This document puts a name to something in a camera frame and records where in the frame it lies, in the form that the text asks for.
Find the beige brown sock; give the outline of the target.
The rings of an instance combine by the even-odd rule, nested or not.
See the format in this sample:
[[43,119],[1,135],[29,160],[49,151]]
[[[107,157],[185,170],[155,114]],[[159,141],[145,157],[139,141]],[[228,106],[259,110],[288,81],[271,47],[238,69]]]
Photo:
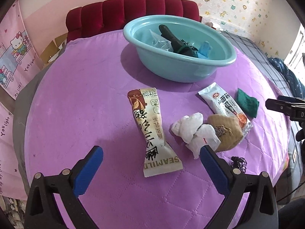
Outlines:
[[243,138],[243,133],[236,117],[214,114],[207,118],[207,123],[214,127],[216,136],[221,141],[215,152],[231,150]]

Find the white spicy snack packet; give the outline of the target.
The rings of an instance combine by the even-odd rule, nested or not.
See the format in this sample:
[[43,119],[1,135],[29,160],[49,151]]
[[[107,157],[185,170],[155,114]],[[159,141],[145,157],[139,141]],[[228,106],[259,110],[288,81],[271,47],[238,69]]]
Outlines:
[[233,97],[216,82],[202,89],[198,92],[198,94],[206,101],[215,114],[220,114],[227,117],[236,117],[244,137],[253,127],[252,123]]

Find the beige oatmeal sachet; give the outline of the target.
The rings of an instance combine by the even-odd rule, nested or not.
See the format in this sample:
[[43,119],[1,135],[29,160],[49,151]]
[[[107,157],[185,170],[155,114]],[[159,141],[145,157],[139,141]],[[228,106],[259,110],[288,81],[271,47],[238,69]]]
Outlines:
[[153,177],[182,170],[181,160],[164,136],[157,89],[131,90],[127,96],[134,119],[146,141],[144,176]]

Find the white plastic bag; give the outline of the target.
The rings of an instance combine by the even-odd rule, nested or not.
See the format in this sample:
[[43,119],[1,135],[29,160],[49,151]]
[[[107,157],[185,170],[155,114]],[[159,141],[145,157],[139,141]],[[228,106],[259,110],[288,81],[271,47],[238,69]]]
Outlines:
[[203,146],[208,145],[213,151],[216,151],[221,143],[214,127],[203,122],[203,115],[197,112],[191,116],[183,116],[171,127],[173,134],[186,143],[186,147],[191,150],[194,159],[199,158],[200,149]]

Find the black glove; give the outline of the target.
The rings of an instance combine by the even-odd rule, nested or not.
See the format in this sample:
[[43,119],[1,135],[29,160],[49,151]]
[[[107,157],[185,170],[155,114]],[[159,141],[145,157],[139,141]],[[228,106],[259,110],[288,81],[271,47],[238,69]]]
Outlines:
[[197,48],[191,47],[183,40],[179,40],[166,25],[159,25],[159,31],[161,32],[161,36],[171,42],[174,53],[198,58]]

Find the clear zip bag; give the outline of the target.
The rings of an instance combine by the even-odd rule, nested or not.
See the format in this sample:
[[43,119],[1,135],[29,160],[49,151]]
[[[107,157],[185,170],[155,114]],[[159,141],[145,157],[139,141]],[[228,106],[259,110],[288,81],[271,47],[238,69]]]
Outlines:
[[152,46],[164,51],[173,52],[172,44],[169,40],[165,39],[163,36],[150,30],[152,36]]

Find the dark blue starry blanket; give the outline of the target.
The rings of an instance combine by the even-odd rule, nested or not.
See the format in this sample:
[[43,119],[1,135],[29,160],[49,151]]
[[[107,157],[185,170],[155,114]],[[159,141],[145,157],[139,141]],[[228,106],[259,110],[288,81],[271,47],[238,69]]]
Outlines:
[[285,65],[284,61],[278,57],[269,57],[268,61],[279,73],[282,74],[282,76],[288,83],[293,96],[304,99],[304,85],[296,77],[296,75]]

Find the grey plaid bed cover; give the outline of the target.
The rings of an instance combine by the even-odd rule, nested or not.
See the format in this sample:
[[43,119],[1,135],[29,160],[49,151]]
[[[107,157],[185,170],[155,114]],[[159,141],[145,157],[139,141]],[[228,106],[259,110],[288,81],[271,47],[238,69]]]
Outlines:
[[226,37],[233,46],[246,55],[259,71],[268,77],[268,79],[281,90],[284,96],[293,97],[288,82],[284,79],[282,74],[271,65],[263,51],[259,49],[252,40],[225,31],[222,31],[221,34]]

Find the teal plastic basin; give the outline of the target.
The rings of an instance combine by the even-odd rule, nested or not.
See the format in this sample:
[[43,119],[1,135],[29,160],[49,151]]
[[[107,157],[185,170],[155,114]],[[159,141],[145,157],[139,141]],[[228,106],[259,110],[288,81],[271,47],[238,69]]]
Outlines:
[[237,59],[233,45],[218,31],[184,17],[148,15],[123,29],[143,65],[170,81],[194,83]]

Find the purple quilted table cover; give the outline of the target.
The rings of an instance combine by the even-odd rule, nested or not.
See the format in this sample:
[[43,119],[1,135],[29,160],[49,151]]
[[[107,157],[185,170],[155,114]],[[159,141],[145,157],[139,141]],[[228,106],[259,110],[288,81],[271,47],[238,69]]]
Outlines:
[[[200,160],[171,133],[184,115],[212,110],[197,93],[217,83],[234,96],[237,89],[259,100],[258,116],[246,138],[220,153],[247,161],[247,173],[266,171],[273,183],[282,174],[289,141],[283,114],[265,101],[278,89],[242,52],[232,65],[197,83],[176,83],[149,71],[122,31],[69,42],[64,53],[33,85],[35,95],[25,120],[26,180],[35,173],[56,175],[73,167],[93,146],[103,162],[80,197],[99,228],[204,228],[223,200]],[[165,138],[184,168],[146,178],[145,139],[132,115],[127,93],[157,89]]]

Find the pink Hello Kitty curtain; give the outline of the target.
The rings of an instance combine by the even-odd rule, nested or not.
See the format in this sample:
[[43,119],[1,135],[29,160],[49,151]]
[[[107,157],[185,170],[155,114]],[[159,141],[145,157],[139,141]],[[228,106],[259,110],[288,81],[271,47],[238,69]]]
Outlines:
[[[42,66],[16,0],[1,21],[1,88],[16,99]],[[26,200],[13,146],[13,118],[13,114],[1,104],[1,195]]]

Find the cardboard box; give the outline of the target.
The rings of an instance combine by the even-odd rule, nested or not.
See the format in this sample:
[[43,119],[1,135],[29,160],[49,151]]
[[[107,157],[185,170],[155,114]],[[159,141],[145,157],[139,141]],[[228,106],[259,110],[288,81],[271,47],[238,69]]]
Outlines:
[[64,52],[64,48],[67,43],[67,33],[62,34],[55,39],[53,39],[47,47],[43,50],[40,55],[40,59],[43,62],[44,66],[55,61],[62,52]]

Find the red velvet tufted sofa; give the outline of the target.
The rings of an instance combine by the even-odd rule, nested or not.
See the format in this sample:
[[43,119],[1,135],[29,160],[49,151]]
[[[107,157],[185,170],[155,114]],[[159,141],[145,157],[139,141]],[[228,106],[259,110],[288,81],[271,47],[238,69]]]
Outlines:
[[124,26],[147,15],[175,15],[200,22],[197,3],[189,0],[106,0],[70,10],[67,41],[88,38]]

